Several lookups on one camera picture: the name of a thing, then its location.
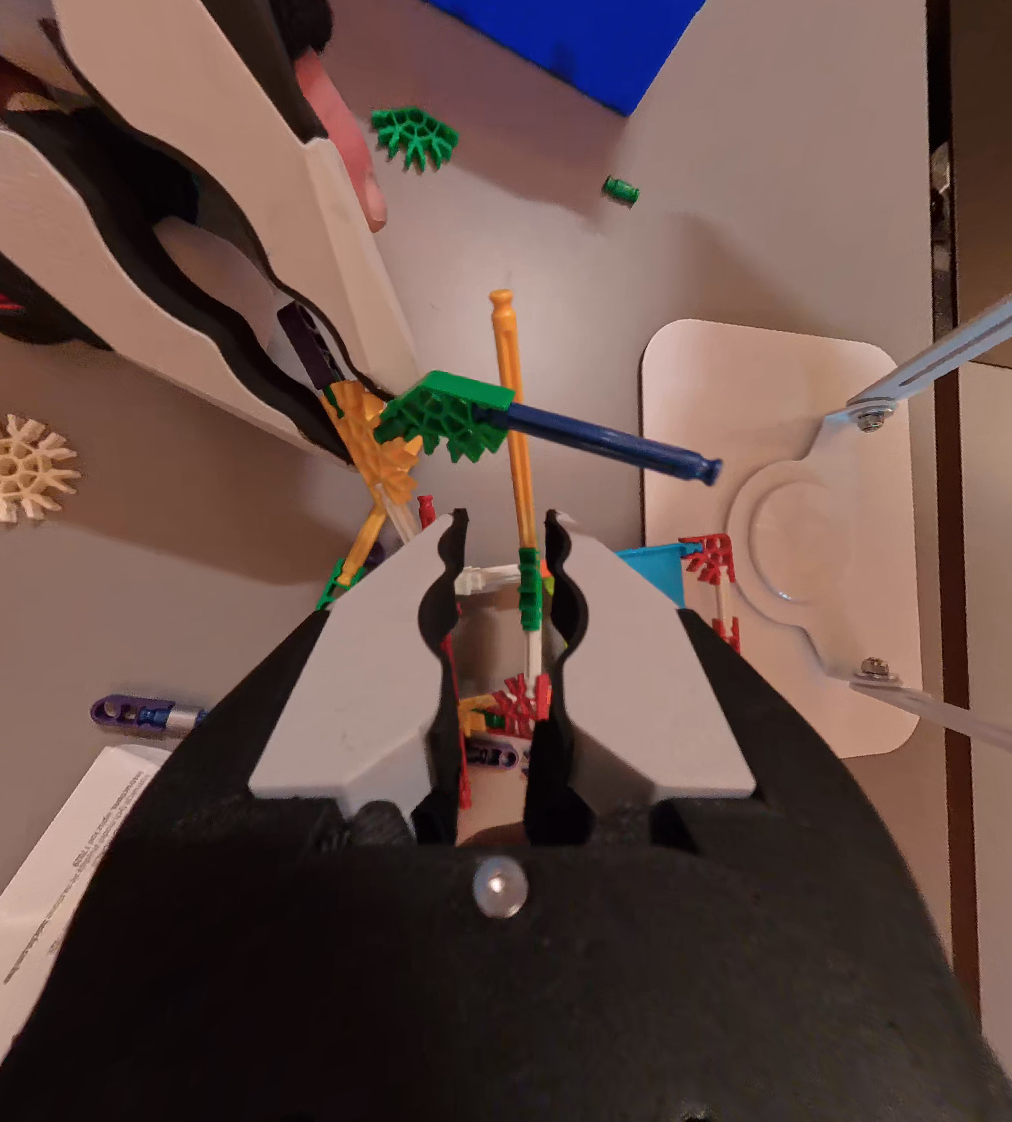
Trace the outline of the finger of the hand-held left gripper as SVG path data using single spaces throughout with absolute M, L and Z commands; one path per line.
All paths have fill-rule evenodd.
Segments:
M 358 214 L 323 138 L 274 127 L 268 200 L 254 174 L 237 188 L 272 278 L 322 313 L 352 311 Z M 201 399 L 301 448 L 352 462 L 329 401 L 267 355 L 239 311 L 180 269 L 100 148 L 66 114 L 0 121 L 0 251 L 107 344 Z
M 413 335 L 335 146 L 296 75 L 304 139 L 199 1 L 64 2 L 66 62 L 116 123 L 229 200 L 264 272 L 326 325 L 348 373 L 396 396 Z

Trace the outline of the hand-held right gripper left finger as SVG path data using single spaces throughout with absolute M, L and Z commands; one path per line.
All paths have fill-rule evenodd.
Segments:
M 264 799 L 401 810 L 422 844 L 457 840 L 462 749 L 456 677 L 456 579 L 469 525 L 436 519 L 322 611 L 316 644 L 249 778 Z

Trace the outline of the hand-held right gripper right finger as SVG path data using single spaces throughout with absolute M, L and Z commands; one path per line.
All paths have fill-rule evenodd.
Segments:
M 743 800 L 756 781 L 673 600 L 565 512 L 545 516 L 551 669 L 524 809 L 527 840 L 571 846 L 670 800 Z

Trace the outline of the colourful toy construction model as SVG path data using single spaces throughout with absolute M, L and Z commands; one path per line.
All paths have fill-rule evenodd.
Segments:
M 634 467 L 660 467 L 666 472 L 675 471 L 686 482 L 714 482 L 720 469 L 718 461 L 706 460 L 680 448 L 531 408 L 516 401 L 512 381 L 495 385 L 451 373 L 427 373 L 411 388 L 386 403 L 355 380 L 332 383 L 322 389 L 322 394 L 329 401 L 328 412 L 339 435 L 344 439 L 355 466 L 372 487 L 375 506 L 380 515 L 390 512 L 399 514 L 401 523 L 410 530 L 405 545 L 432 524 L 421 525 L 412 511 L 415 484 L 407 473 L 415 467 L 418 456 L 429 456 L 440 444 L 447 447 L 453 461 L 462 458 L 478 461 L 485 453 L 499 450 L 509 436 L 519 434 L 624 460 Z M 528 644 L 528 653 L 541 654 L 545 620 L 553 626 L 554 578 L 546 562 L 545 528 L 544 545 L 535 544 L 536 522 L 531 506 L 523 511 L 522 528 L 518 573 L 523 629 L 539 634 L 539 640 Z M 507 721 L 528 728 L 528 762 L 539 721 L 549 717 L 552 695 L 550 672 L 554 661 L 546 671 L 539 673 L 539 683 L 533 688 L 516 683 L 493 695 Z M 458 693 L 457 701 L 460 744 Z M 462 804 L 466 790 L 462 744 L 460 749 L 459 804 Z

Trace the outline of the person's left hand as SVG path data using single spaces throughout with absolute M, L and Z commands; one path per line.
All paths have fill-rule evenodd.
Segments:
M 318 120 L 335 146 L 372 233 L 384 229 L 388 206 L 372 167 L 372 151 L 349 105 L 344 104 L 320 54 L 305 49 L 294 63 L 295 77 Z

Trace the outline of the black wheel red hub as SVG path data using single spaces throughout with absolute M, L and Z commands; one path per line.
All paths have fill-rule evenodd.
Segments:
M 110 344 L 38 286 L 0 251 L 0 334 L 26 344 L 79 341 L 102 351 Z

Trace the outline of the loose green fan connector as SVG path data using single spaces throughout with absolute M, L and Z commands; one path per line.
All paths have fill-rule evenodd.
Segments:
M 404 171 L 416 167 L 422 173 L 429 165 L 439 171 L 460 140 L 456 129 L 418 105 L 372 110 L 370 125 L 387 160 L 401 155 Z

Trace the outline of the blue rod cross assembly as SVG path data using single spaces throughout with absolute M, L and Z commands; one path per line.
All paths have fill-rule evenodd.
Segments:
M 139 695 L 105 695 L 90 710 L 91 719 L 102 728 L 175 741 L 196 728 L 206 714 L 197 706 Z M 462 699 L 459 718 L 468 765 L 510 771 L 528 760 L 527 741 L 512 735 L 514 725 L 499 712 L 491 695 Z

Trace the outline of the clear suction dome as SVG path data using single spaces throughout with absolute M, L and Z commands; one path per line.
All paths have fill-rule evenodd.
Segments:
M 748 545 L 769 591 L 799 607 L 828 598 L 850 558 L 841 504 L 815 480 L 772 487 L 751 514 Z

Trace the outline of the white snowflake connector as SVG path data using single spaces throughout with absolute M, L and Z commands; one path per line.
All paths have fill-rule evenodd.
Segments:
M 44 423 L 13 414 L 0 420 L 0 523 L 43 522 L 77 493 L 77 453 Z

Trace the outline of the blue plastic bin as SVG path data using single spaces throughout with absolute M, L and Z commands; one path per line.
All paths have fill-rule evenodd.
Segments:
M 629 117 L 702 1 L 433 1 L 489 40 Z

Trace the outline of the instruction booklet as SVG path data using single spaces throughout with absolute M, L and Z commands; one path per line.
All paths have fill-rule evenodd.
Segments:
M 107 747 L 0 895 L 0 1065 L 50 977 L 68 925 L 168 749 Z

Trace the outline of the dark rectangular plate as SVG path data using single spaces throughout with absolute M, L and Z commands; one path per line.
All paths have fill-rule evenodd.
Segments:
M 948 2 L 956 324 L 1012 294 L 1012 1 Z

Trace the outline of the white mount bracket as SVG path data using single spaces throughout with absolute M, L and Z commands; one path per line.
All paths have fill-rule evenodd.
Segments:
M 917 558 L 907 426 L 858 426 L 861 408 L 828 414 L 800 458 L 769 463 L 740 484 L 726 516 L 740 594 L 758 614 L 799 632 L 825 675 L 922 686 Z M 845 515 L 850 558 L 816 606 L 794 606 L 763 583 L 748 545 L 751 514 L 776 484 L 815 480 Z

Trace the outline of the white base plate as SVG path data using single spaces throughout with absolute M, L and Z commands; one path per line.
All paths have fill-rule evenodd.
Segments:
M 723 460 L 712 487 L 644 475 L 648 545 L 703 539 L 709 560 L 683 576 L 684 598 L 798 710 L 841 758 L 899 749 L 916 715 L 824 674 L 809 642 L 772 624 L 740 594 L 726 516 L 740 484 L 771 462 L 800 458 L 822 420 L 895 367 L 875 344 L 686 318 L 660 329 L 640 366 L 650 439 Z M 880 427 L 907 426 L 907 410 Z M 914 519 L 916 540 L 916 519 Z

